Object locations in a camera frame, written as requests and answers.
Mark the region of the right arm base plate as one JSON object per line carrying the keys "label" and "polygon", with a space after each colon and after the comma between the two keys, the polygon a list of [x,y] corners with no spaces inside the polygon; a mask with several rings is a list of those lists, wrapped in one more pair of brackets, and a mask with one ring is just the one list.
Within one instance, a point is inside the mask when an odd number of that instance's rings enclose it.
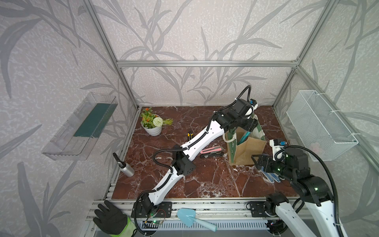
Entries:
{"label": "right arm base plate", "polygon": [[277,217],[275,209],[279,204],[280,202],[272,200],[249,201],[245,207],[251,212],[252,217]]}

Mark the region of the dark grey utility knife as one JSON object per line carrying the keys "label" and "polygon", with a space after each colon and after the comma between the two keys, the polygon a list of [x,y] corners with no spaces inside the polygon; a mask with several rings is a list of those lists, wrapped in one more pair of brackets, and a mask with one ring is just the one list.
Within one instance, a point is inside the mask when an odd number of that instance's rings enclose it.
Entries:
{"label": "dark grey utility knife", "polygon": [[225,153],[222,151],[218,152],[212,152],[212,153],[206,153],[206,154],[201,154],[200,158],[215,158],[215,157],[222,157]]}

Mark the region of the pink utility knife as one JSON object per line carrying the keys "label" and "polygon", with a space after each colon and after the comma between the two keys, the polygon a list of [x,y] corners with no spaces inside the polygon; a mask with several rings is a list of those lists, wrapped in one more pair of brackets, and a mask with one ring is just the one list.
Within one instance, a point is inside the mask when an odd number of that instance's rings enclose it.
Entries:
{"label": "pink utility knife", "polygon": [[216,153],[216,152],[221,152],[223,151],[223,147],[221,146],[215,146],[215,147],[211,147],[211,148],[207,148],[207,149],[204,149],[202,150],[200,153],[201,154],[210,154],[210,153]]}

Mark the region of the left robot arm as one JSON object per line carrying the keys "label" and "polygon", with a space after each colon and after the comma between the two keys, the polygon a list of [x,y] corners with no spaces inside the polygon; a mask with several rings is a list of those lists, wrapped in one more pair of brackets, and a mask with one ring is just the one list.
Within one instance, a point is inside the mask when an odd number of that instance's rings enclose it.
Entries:
{"label": "left robot arm", "polygon": [[148,217],[157,213],[160,204],[175,184],[194,171],[195,165],[192,161],[210,143],[238,127],[249,132],[257,127],[258,120],[254,118],[254,111],[258,104],[250,98],[251,88],[248,85],[231,104],[214,111],[207,126],[193,139],[153,154],[153,162],[166,168],[167,173],[152,190],[141,192],[136,199],[135,205],[141,204]]}

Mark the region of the teal utility knife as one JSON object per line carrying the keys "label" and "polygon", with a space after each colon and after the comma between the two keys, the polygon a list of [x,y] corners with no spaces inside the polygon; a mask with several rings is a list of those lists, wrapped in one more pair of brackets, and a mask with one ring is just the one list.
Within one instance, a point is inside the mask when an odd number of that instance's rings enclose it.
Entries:
{"label": "teal utility knife", "polygon": [[242,136],[242,138],[240,139],[240,141],[238,142],[238,145],[244,143],[247,140],[247,138],[250,136],[250,134],[251,134],[251,132],[249,132],[249,131],[245,132],[244,135]]}

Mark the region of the green Christmas tote bag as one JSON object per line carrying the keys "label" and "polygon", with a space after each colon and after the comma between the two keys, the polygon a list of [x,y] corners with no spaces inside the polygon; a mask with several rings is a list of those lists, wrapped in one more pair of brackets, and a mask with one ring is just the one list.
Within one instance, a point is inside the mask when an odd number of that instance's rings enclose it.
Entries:
{"label": "green Christmas tote bag", "polygon": [[247,140],[238,145],[245,132],[247,131],[238,127],[223,135],[227,144],[229,163],[232,166],[253,166],[252,156],[261,155],[264,151],[266,140],[260,123],[258,122],[257,127],[251,132]]}

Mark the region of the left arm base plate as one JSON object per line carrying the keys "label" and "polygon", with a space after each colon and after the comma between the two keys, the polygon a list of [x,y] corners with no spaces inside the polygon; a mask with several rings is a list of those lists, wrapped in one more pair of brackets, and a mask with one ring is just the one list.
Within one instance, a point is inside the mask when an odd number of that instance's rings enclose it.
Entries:
{"label": "left arm base plate", "polygon": [[154,206],[150,211],[147,211],[142,202],[136,202],[132,208],[131,217],[135,218],[169,218],[172,212],[172,202],[164,201],[158,206]]}

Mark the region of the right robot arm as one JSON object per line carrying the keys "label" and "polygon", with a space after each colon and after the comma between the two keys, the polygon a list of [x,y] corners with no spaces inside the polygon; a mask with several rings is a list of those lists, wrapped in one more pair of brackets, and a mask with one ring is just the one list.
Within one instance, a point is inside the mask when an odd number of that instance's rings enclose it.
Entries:
{"label": "right robot arm", "polygon": [[[298,215],[306,207],[312,215],[318,231],[323,237],[346,237],[339,216],[338,192],[333,177],[324,161],[308,148],[280,142],[273,147],[273,155],[252,155],[256,168],[274,173],[289,181],[299,198],[290,203],[280,192],[266,197],[264,211],[278,220],[267,223],[268,231],[279,237],[290,230],[296,237],[314,237],[315,233]],[[324,168],[329,182],[311,173],[308,154],[314,156]]]}

